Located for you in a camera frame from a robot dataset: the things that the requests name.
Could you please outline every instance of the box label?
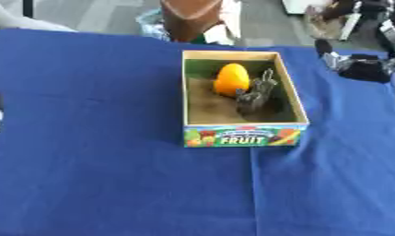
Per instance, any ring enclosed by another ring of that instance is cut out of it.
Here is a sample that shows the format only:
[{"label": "box label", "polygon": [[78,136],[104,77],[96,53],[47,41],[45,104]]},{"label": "box label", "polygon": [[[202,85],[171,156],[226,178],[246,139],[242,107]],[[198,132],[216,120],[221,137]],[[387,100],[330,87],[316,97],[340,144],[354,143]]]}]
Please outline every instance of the box label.
[{"label": "box label", "polygon": [[191,127],[185,130],[184,141],[190,148],[292,146],[301,132],[298,127]]}]

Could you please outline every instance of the open box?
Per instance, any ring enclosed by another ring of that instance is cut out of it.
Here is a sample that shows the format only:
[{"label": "open box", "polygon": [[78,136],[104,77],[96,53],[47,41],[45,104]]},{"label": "open box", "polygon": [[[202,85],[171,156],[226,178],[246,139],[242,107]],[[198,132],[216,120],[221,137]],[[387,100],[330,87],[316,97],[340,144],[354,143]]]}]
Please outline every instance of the open box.
[{"label": "open box", "polygon": [[[250,79],[274,71],[278,86],[261,111],[242,116],[236,101],[213,92],[220,69],[238,63]],[[308,118],[287,74],[274,52],[184,51],[182,54],[184,146],[292,146],[308,127]]]}]

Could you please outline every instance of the gray stuffed animal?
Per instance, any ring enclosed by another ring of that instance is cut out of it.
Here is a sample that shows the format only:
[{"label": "gray stuffed animal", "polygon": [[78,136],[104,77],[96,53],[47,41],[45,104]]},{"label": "gray stuffed animal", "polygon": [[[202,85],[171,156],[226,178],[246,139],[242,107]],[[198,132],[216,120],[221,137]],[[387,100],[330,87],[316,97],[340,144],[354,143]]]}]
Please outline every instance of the gray stuffed animal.
[{"label": "gray stuffed animal", "polygon": [[253,80],[253,86],[249,92],[242,89],[236,89],[237,94],[237,111],[242,115],[254,113],[261,109],[269,100],[274,87],[278,84],[273,79],[273,70],[264,71],[261,78]]}]

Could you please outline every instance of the toy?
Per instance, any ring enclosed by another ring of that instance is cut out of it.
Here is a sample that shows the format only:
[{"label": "toy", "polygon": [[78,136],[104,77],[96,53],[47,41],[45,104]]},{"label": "toy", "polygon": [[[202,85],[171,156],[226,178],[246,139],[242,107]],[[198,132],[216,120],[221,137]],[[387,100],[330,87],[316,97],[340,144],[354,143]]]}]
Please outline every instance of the toy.
[{"label": "toy", "polygon": [[214,83],[215,92],[228,97],[236,96],[236,89],[246,91],[250,87],[249,73],[240,64],[225,65]]},{"label": "toy", "polygon": [[264,71],[261,78],[253,80],[253,87],[250,92],[237,88],[237,111],[244,115],[258,111],[270,98],[273,88],[278,84],[272,79],[273,70]]}]

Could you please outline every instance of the white object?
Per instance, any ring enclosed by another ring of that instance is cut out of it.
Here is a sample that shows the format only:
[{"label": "white object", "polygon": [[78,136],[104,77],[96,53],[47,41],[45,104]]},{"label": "white object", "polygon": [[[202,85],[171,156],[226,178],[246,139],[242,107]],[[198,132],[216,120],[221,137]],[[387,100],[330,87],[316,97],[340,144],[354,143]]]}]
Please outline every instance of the white object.
[{"label": "white object", "polygon": [[225,24],[216,25],[204,33],[204,39],[207,43],[217,42],[222,45],[234,45],[232,39],[227,35],[227,27]]},{"label": "white object", "polygon": [[326,6],[331,0],[282,0],[288,14],[304,14],[310,5]]},{"label": "white object", "polygon": [[169,35],[164,29],[160,8],[146,11],[138,16],[135,21],[140,24],[143,36],[169,41]]},{"label": "white object", "polygon": [[342,28],[342,35],[339,40],[347,41],[349,39],[349,36],[354,30],[357,22],[359,22],[360,17],[362,17],[362,14],[360,13],[353,13],[347,17],[347,21]]},{"label": "white object", "polygon": [[241,38],[240,15],[241,2],[239,0],[223,0],[219,17],[225,22],[231,35],[237,39]]},{"label": "white object", "polygon": [[53,24],[43,20],[33,18],[17,17],[6,11],[0,5],[0,29],[20,28],[29,30],[55,30],[55,31],[75,31],[66,26]]}]

